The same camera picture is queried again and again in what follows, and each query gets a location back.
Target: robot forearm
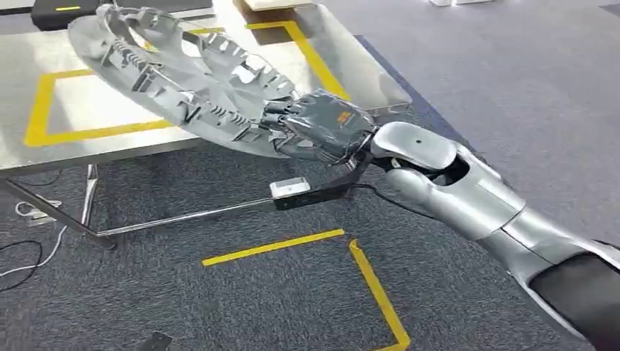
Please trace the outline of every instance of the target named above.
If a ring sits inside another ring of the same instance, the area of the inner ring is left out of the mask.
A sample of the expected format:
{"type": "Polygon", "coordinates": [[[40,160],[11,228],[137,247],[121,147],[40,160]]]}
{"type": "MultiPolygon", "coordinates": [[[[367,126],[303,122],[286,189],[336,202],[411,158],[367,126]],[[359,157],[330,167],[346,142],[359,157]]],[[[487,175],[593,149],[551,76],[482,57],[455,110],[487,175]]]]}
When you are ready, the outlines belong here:
{"type": "Polygon", "coordinates": [[[371,148],[374,156],[393,158],[388,183],[481,245],[552,324],[588,339],[598,350],[616,350],[620,251],[571,233],[528,207],[462,145],[393,123],[378,131],[371,148]],[[407,139],[401,135],[405,131],[407,139]],[[444,161],[425,165],[421,159],[444,161]]]}

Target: floor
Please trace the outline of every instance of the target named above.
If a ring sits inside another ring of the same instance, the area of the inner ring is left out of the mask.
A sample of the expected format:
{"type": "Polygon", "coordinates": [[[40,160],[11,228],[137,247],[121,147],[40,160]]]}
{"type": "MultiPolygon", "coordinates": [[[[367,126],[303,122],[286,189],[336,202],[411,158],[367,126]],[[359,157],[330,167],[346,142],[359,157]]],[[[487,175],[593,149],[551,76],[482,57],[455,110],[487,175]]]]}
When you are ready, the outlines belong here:
{"type": "Polygon", "coordinates": [[[600,8],[620,1],[322,2],[532,206],[620,242],[620,17],[600,8]]]}
{"type": "MultiPolygon", "coordinates": [[[[599,8],[614,0],[446,8],[423,0],[323,2],[420,94],[415,112],[399,118],[458,139],[445,118],[534,207],[585,236],[620,242],[620,175],[608,166],[618,143],[620,18],[599,8]]],[[[2,33],[28,30],[23,16],[0,20],[2,33]]],[[[100,170],[100,227],[261,197],[270,181],[291,176],[317,184],[337,173],[210,145],[100,170]]],[[[84,169],[66,170],[40,191],[77,215],[83,187],[75,184],[83,176],[84,169]]],[[[0,195],[0,203],[0,231],[7,232],[0,244],[36,238],[47,252],[53,235],[25,229],[12,198],[0,195]]],[[[547,327],[477,247],[361,191],[355,201],[285,215],[125,235],[116,252],[68,235],[49,266],[0,295],[0,341],[5,350],[119,350],[162,331],[183,350],[377,350],[396,340],[349,252],[353,239],[411,338],[408,350],[589,350],[547,327]],[[200,264],[337,227],[345,235],[200,264]]],[[[15,250],[0,256],[0,266],[29,263],[32,255],[15,250]]]]}

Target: metal rod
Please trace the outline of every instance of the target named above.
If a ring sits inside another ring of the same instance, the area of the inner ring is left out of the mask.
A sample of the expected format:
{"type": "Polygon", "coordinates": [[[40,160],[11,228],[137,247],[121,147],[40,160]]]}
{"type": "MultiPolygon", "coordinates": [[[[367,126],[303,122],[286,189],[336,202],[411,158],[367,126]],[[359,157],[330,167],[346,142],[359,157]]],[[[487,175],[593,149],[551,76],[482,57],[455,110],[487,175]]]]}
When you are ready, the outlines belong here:
{"type": "Polygon", "coordinates": [[[98,180],[99,173],[97,172],[97,164],[88,165],[88,173],[86,175],[86,192],[84,194],[81,221],[85,226],[89,226],[91,224],[91,211],[93,208],[93,200],[95,198],[98,180]]]}
{"type": "Polygon", "coordinates": [[[73,230],[76,230],[79,233],[85,233],[89,239],[92,239],[96,241],[97,243],[106,246],[109,249],[113,249],[114,247],[116,247],[116,244],[110,239],[100,238],[99,236],[97,236],[97,234],[93,230],[91,230],[87,226],[83,225],[82,223],[79,223],[73,217],[57,209],[45,199],[30,192],[29,190],[15,183],[14,181],[11,181],[6,178],[0,179],[0,186],[4,188],[7,192],[9,192],[11,195],[14,195],[20,198],[21,200],[24,200],[27,203],[30,203],[34,207],[41,210],[41,212],[47,214],[50,217],[55,218],[60,223],[65,224],[67,227],[73,230]]]}
{"type": "Polygon", "coordinates": [[[174,217],[170,217],[166,219],[157,219],[156,221],[134,224],[134,225],[129,225],[126,227],[120,227],[120,228],[115,228],[115,229],[103,230],[97,233],[97,235],[102,237],[102,236],[109,236],[109,235],[115,235],[115,234],[121,234],[121,233],[134,232],[136,230],[156,227],[159,225],[181,222],[181,221],[186,221],[188,219],[194,219],[194,218],[215,216],[217,214],[223,214],[223,213],[231,212],[231,211],[244,210],[244,209],[253,208],[253,207],[257,207],[257,206],[265,205],[269,203],[273,203],[273,199],[265,198],[265,199],[260,199],[260,200],[254,200],[254,201],[250,201],[247,203],[240,203],[237,205],[227,206],[224,208],[218,208],[216,210],[194,212],[193,214],[181,214],[180,216],[174,216],[174,217]]]}

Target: silver robotic arm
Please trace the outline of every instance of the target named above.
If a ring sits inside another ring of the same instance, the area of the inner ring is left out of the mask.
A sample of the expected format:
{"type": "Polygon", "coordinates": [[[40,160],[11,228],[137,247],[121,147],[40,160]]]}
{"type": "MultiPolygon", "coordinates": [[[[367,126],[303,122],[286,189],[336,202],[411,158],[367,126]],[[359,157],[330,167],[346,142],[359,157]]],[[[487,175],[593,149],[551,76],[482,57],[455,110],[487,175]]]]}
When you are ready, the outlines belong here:
{"type": "Polygon", "coordinates": [[[598,350],[620,347],[620,251],[545,218],[461,144],[403,122],[384,125],[371,153],[387,182],[481,245],[541,315],[598,350]]]}
{"type": "MultiPolygon", "coordinates": [[[[616,247],[545,218],[465,146],[422,127],[374,126],[367,113],[324,91],[265,111],[265,124],[310,140],[319,161],[372,159],[405,198],[499,261],[550,324],[599,351],[620,350],[616,247]]],[[[280,152],[297,157],[298,149],[280,152]]]]}

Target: metal table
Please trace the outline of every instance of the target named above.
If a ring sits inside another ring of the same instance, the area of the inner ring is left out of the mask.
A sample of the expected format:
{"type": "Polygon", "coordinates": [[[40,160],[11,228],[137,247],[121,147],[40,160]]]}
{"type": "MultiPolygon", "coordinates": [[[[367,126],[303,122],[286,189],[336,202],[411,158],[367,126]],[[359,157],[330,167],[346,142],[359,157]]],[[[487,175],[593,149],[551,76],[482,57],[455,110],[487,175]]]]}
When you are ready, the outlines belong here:
{"type": "MultiPolygon", "coordinates": [[[[325,88],[368,110],[405,105],[409,95],[322,5],[252,12],[215,0],[215,15],[187,30],[225,30],[267,59],[302,92],[325,88]]],[[[110,236],[269,204],[271,199],[95,232],[88,227],[97,163],[188,148],[205,141],[137,106],[92,75],[66,31],[0,37],[0,187],[104,245],[110,236]],[[81,221],[11,181],[10,176],[88,165],[81,221]]]]}

